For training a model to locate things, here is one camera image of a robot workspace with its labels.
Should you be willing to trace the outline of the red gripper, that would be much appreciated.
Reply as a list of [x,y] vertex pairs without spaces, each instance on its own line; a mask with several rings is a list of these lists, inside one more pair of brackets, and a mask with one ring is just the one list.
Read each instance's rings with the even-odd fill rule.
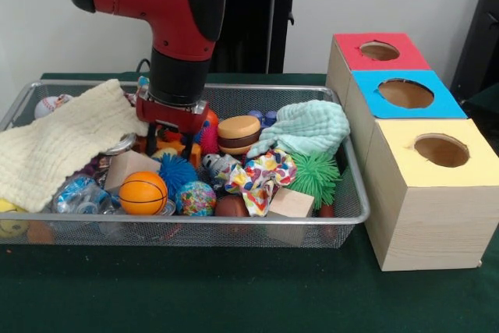
[[157,124],[177,129],[185,134],[185,147],[182,157],[190,161],[194,144],[194,135],[203,127],[209,110],[206,101],[198,101],[194,106],[175,107],[164,105],[149,98],[139,96],[136,99],[136,114],[143,121],[150,123],[146,137],[146,154],[154,154],[157,149]]

